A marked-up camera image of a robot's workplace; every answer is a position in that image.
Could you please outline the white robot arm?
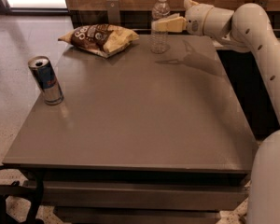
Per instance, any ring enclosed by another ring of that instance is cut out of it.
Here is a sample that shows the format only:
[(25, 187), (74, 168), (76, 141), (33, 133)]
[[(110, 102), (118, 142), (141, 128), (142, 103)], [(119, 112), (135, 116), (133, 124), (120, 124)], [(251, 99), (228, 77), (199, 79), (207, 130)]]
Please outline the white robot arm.
[(227, 49), (249, 52), (259, 70), (253, 82), (257, 104), (270, 105), (279, 129), (261, 142), (252, 167), (246, 224), (280, 224), (280, 41), (260, 5), (229, 10), (184, 0), (185, 14), (152, 22), (158, 32), (209, 36)]

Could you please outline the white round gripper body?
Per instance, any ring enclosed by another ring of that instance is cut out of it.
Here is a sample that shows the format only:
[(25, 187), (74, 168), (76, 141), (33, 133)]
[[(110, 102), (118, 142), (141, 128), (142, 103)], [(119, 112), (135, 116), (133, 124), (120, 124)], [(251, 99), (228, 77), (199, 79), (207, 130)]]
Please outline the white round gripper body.
[(186, 30), (191, 35), (207, 35), (206, 19), (209, 12), (214, 8), (213, 5), (201, 4), (193, 0), (184, 0), (185, 19), (187, 21)]

